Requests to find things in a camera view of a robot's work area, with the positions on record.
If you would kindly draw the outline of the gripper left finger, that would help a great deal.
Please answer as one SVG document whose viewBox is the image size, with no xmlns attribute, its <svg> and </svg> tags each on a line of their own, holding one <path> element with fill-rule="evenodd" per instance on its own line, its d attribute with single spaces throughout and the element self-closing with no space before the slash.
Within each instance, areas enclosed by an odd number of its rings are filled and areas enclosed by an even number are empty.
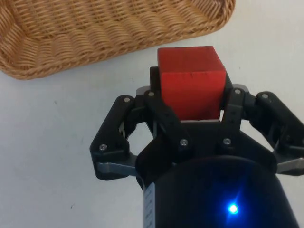
<svg viewBox="0 0 304 228">
<path fill-rule="evenodd" d="M 146 123 L 153 140 L 139 155 L 130 151 L 129 136 Z M 191 138 L 161 97 L 160 70 L 150 68 L 150 86 L 135 97 L 116 98 L 90 146 L 97 178 L 115 180 L 135 176 L 154 180 L 173 164 L 191 157 Z"/>
</svg>

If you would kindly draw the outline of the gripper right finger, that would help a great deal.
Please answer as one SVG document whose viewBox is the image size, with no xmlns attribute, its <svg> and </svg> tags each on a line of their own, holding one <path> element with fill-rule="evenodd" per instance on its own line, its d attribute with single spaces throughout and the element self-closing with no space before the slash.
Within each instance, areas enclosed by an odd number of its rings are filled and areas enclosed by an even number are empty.
<svg viewBox="0 0 304 228">
<path fill-rule="evenodd" d="M 304 125 L 272 92 L 252 95 L 225 76 L 216 122 L 215 170 L 243 176 L 304 174 Z"/>
</svg>

